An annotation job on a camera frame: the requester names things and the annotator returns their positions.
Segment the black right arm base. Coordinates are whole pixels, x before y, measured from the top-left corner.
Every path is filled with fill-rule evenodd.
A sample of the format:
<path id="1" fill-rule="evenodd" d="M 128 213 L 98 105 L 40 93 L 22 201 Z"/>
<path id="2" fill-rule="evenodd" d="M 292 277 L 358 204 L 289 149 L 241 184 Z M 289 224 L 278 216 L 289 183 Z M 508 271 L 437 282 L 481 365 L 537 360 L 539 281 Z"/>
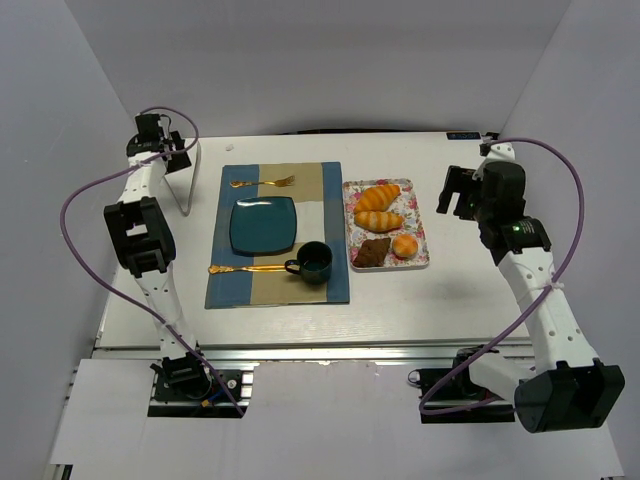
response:
<path id="1" fill-rule="evenodd" d="M 421 391 L 420 397 L 423 397 L 450 370 L 459 366 L 481 348 L 482 345 L 479 345 L 459 350 L 453 359 L 451 368 L 414 369 L 408 373 L 407 381 L 411 386 L 418 388 Z M 430 397 L 429 401 L 433 403 L 436 401 L 461 402 L 463 400 L 482 401 L 487 399 L 498 400 L 500 398 L 486 388 L 472 383 L 469 370 L 466 369 L 448 380 L 443 387 Z"/>

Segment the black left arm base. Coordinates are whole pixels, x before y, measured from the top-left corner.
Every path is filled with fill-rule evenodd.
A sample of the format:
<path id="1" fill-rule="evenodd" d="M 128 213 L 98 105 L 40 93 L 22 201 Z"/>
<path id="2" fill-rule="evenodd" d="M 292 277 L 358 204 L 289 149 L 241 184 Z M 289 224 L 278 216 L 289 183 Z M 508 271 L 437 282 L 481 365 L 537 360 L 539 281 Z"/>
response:
<path id="1" fill-rule="evenodd" d="M 164 357 L 152 363 L 154 382 L 151 393 L 153 406 L 162 407 L 232 407 L 230 394 L 237 403 L 243 398 L 244 372 L 223 369 L 215 376 L 193 353 L 180 358 Z"/>

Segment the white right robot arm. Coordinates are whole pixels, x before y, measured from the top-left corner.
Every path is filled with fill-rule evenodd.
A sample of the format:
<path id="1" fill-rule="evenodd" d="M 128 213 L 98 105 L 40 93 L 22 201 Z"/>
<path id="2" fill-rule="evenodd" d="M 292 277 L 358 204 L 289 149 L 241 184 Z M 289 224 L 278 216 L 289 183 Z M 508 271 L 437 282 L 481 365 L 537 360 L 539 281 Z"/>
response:
<path id="1" fill-rule="evenodd" d="M 580 331 L 554 266 L 542 223 L 525 214 L 524 169 L 490 161 L 477 170 L 451 166 L 437 212 L 477 223 L 481 243 L 509 284 L 535 357 L 525 370 L 502 357 L 494 343 L 460 351 L 441 380 L 464 391 L 483 390 L 510 403 L 530 433 L 602 426 L 625 379 L 604 364 Z"/>

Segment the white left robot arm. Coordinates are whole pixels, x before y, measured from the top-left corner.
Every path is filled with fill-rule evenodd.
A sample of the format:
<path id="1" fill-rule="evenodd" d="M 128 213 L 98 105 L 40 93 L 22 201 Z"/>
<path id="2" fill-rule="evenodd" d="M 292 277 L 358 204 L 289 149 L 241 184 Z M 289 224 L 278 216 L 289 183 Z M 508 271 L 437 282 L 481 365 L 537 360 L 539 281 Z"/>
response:
<path id="1" fill-rule="evenodd" d="M 135 117 L 137 134 L 126 146 L 133 171 L 127 174 L 122 195 L 104 208 L 104 218 L 119 264 L 140 287 L 154 321 L 162 367 L 187 367 L 197 347 L 190 331 L 173 277 L 177 249 L 157 199 L 166 176 L 192 166 L 178 131 L 164 126 L 163 116 L 141 113 Z"/>

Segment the round orange bun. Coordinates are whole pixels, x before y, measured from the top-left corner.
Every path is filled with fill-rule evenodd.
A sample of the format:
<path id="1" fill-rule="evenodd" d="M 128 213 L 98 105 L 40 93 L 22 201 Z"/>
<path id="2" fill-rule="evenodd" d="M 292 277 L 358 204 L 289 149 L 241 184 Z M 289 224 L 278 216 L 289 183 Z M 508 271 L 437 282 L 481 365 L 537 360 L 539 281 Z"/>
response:
<path id="1" fill-rule="evenodd" d="M 393 253 L 397 257 L 408 259 L 417 254 L 419 242 L 413 235 L 401 234 L 393 238 L 391 246 Z"/>

